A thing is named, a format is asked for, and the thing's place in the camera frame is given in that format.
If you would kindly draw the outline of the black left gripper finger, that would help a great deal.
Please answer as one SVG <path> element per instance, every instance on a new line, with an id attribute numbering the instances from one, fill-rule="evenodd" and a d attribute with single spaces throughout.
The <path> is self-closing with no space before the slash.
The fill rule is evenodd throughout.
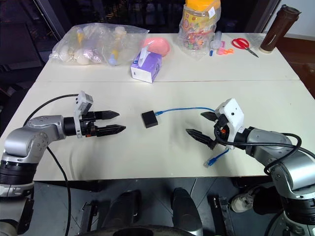
<path id="1" fill-rule="evenodd" d="M 120 114 L 114 111 L 97 111 L 94 113 L 95 119 L 100 119 L 100 120 L 107 120 L 107 119 L 113 119 Z"/>
<path id="2" fill-rule="evenodd" d="M 126 129 L 125 126 L 123 125 L 108 125 L 105 127 L 98 127 L 96 128 L 96 136 L 97 137 L 102 137 L 102 136 L 109 136 L 109 135 L 114 135 L 118 134 Z"/>

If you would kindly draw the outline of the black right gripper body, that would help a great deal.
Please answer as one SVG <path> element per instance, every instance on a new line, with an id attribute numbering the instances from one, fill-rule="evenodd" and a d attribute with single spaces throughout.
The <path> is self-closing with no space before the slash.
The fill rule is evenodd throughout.
<path id="1" fill-rule="evenodd" d="M 214 125 L 214 135 L 216 141 L 222 145 L 226 145 L 226 142 L 228 142 L 230 129 L 227 124 L 228 119 L 226 118 L 226 116 L 220 115 L 219 118 L 217 119 L 217 122 Z"/>

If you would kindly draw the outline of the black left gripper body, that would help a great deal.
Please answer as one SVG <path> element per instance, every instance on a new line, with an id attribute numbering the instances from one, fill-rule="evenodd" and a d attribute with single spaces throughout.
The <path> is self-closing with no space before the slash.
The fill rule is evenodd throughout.
<path id="1" fill-rule="evenodd" d="M 94 122 L 96 121 L 95 112 L 87 112 L 85 115 L 81 115 L 80 128 L 81 133 L 85 137 L 96 136 L 96 126 Z"/>

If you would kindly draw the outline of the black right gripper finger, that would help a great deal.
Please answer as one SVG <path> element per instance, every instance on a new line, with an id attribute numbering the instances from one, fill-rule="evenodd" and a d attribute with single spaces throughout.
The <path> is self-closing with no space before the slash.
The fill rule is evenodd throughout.
<path id="1" fill-rule="evenodd" d="M 201 115 L 206 118 L 207 120 L 216 122 L 218 120 L 217 115 L 214 112 L 203 112 Z"/>
<path id="2" fill-rule="evenodd" d="M 195 129 L 186 129 L 186 132 L 193 137 L 198 142 L 205 144 L 207 147 L 209 147 L 211 150 L 213 150 L 216 145 L 217 141 L 211 139 L 209 136 L 204 135 L 202 132 L 195 130 Z"/>

